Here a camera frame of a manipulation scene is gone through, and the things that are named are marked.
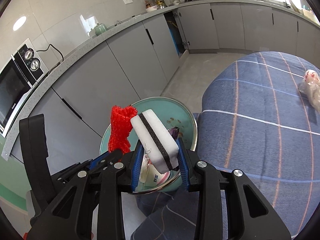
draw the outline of gray speckled countertop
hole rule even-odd
[[[179,5],[172,5],[167,8],[164,8],[164,9],[158,9],[158,10],[150,12],[150,13],[144,13],[144,14],[138,15],[136,17],[133,17],[133,18],[129,19],[128,21],[125,21],[125,22],[121,23],[120,25],[111,28],[110,30],[106,31],[105,33],[85,41],[82,45],[80,45],[78,47],[78,49],[76,51],[74,51],[68,57],[66,57],[66,59],[59,66],[57,66],[44,79],[44,81],[35,89],[35,91],[32,93],[32,95],[30,96],[28,101],[25,103],[25,105],[21,109],[20,113],[18,114],[15,122],[13,123],[11,129],[9,130],[9,133],[7,134],[6,141],[5,141],[1,156],[5,160],[8,160],[10,152],[13,147],[13,144],[19,134],[19,120],[28,117],[30,115],[31,111],[33,110],[33,108],[40,101],[40,99],[47,92],[47,90],[54,84],[54,82],[56,82],[56,80],[60,76],[62,76],[62,74],[65,73],[65,71],[67,71],[68,68],[70,68],[77,60],[79,60],[82,56],[84,56],[90,50],[92,50],[93,48],[95,48],[96,46],[98,46],[100,43],[107,40],[111,36],[119,33],[120,31],[122,31],[122,30],[124,30],[124,29],[138,23],[138,22],[141,22],[145,19],[153,17],[155,15],[165,13],[168,11],[172,11],[177,8],[184,7],[184,6],[203,4],[203,3],[214,3],[214,2],[238,2],[238,3],[251,3],[251,4],[269,6],[272,8],[276,8],[279,10],[283,10],[283,11],[292,13],[292,14],[294,14],[298,17],[301,17],[304,20],[314,24],[318,28],[320,28],[320,26],[317,25],[315,22],[313,22],[309,18],[307,18],[299,13],[296,13],[292,9],[287,9],[287,8],[284,8],[280,5],[272,4],[269,2],[265,2],[265,1],[257,1],[257,0],[198,0],[198,1],[193,1],[193,2],[181,3]]]

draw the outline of microwave door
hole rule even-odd
[[[0,130],[3,137],[31,91],[30,82],[10,59],[0,73]]]

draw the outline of plaid tablecloth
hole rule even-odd
[[[292,238],[320,202],[320,115],[298,91],[307,69],[318,72],[306,60],[285,53],[245,56],[207,88],[198,121],[200,159],[220,170],[243,170]],[[192,240],[197,201],[197,193],[183,188],[137,198],[148,217],[131,239]],[[224,205],[223,218],[227,239]]]

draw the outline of sponge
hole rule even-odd
[[[133,117],[131,124],[150,161],[160,174],[178,166],[179,147],[152,109]]]

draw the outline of silver screw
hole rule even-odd
[[[85,176],[87,176],[87,172],[86,171],[79,171],[78,172],[78,177],[79,178],[84,178]]]
[[[243,172],[241,170],[235,170],[234,175],[236,175],[237,177],[241,177],[243,175]]]
[[[123,168],[123,163],[116,163],[115,165],[114,165],[114,167],[116,168],[116,169],[121,169],[121,168]]]
[[[204,168],[204,167],[207,166],[207,163],[204,162],[204,161],[199,161],[199,162],[197,163],[197,165],[198,165],[200,168]]]

